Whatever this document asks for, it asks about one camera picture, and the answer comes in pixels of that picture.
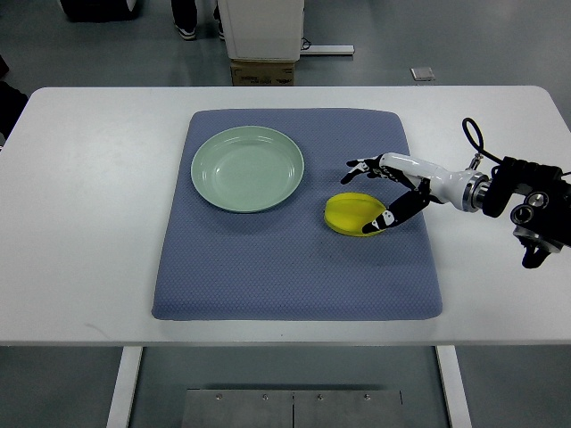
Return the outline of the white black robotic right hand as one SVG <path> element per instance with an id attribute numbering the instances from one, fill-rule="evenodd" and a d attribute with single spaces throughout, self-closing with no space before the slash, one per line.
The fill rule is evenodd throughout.
<path id="1" fill-rule="evenodd" d="M 341 179 L 343 185 L 356 176 L 364 174 L 369 178 L 386 178 L 404 185 L 404 193 L 361 228 L 364 234 L 396 227 L 416 216 L 430 203 L 450 203 L 457 210 L 475 212 L 476 190 L 488 176 L 474 169 L 457 172 L 408 155 L 387 152 L 376 157 L 349 160 L 349 172 Z"/>

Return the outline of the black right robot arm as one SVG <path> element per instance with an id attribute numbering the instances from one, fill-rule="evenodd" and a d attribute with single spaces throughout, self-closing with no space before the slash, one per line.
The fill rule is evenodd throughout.
<path id="1" fill-rule="evenodd" d="M 476 149 L 468 170 L 474 176 L 462 207 L 497 218 L 514 194 L 523 201 L 509 213 L 513 235 L 525 248 L 524 268 L 538 268 L 552 253 L 570 245 L 570 184 L 561 168 L 487 152 L 483 134 L 471 118 L 462 120 L 467 140 Z"/>

